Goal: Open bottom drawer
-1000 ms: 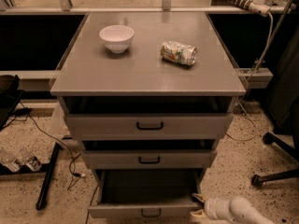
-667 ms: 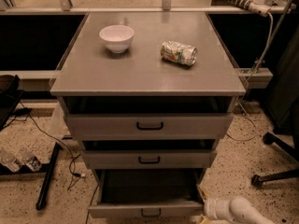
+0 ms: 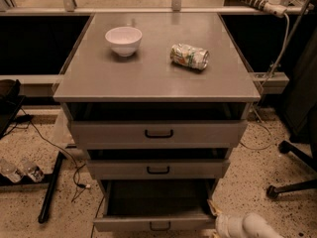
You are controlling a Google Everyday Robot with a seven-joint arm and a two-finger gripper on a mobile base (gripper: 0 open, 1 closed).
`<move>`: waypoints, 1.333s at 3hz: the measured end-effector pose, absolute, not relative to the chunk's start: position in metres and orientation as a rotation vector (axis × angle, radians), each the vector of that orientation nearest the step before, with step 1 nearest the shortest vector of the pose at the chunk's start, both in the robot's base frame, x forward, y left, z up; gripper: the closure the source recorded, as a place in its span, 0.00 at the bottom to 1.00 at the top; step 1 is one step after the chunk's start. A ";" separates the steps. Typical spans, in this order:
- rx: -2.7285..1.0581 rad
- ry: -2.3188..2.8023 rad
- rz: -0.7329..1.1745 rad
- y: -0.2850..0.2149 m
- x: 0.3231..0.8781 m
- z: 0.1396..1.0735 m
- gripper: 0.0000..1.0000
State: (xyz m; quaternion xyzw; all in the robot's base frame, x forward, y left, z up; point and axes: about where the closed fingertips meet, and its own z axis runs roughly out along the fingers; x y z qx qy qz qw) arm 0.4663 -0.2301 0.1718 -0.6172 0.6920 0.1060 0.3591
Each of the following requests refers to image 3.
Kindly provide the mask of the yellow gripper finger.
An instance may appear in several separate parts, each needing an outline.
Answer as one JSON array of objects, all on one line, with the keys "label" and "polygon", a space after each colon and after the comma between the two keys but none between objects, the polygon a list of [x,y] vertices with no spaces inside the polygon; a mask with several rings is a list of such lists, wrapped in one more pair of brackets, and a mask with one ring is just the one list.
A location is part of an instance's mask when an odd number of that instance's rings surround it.
[{"label": "yellow gripper finger", "polygon": [[207,202],[210,207],[211,213],[214,216],[219,216],[222,213],[222,210],[216,205],[216,203],[213,200],[208,199]]}]

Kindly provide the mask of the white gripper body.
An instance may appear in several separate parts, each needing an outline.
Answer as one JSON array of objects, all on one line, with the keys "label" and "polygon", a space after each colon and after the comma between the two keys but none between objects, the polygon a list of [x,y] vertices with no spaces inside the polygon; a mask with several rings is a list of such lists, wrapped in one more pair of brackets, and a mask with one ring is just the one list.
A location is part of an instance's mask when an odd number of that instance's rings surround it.
[{"label": "white gripper body", "polygon": [[241,217],[220,214],[215,224],[221,238],[244,238]]}]

